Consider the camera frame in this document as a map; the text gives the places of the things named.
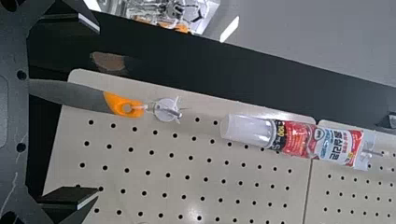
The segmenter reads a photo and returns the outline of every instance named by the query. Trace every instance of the pegboard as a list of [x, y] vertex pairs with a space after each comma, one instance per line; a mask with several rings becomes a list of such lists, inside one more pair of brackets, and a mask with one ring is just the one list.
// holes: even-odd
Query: pegboard
[[[320, 126], [358, 129], [323, 120]], [[396, 136], [377, 133], [369, 171], [356, 171], [323, 161], [313, 161], [305, 224], [396, 223]]]
[[75, 70], [70, 82], [144, 102], [180, 97], [180, 124], [63, 106], [45, 193], [99, 188], [84, 223], [302, 223], [310, 160], [220, 138], [229, 113], [312, 118]]

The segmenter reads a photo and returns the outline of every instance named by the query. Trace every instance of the blurred product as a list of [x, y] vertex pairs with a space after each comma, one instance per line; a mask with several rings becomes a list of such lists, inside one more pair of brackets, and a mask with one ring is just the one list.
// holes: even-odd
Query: blurred product
[[201, 35], [209, 24], [219, 0], [98, 0], [101, 11], [173, 29]]

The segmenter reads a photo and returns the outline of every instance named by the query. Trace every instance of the plastic packaging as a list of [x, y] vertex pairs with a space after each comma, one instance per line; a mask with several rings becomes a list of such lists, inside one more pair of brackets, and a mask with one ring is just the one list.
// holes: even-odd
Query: plastic packaging
[[291, 156], [331, 161], [367, 170], [375, 133], [337, 130], [278, 119], [228, 115], [220, 125], [221, 137], [281, 151]]

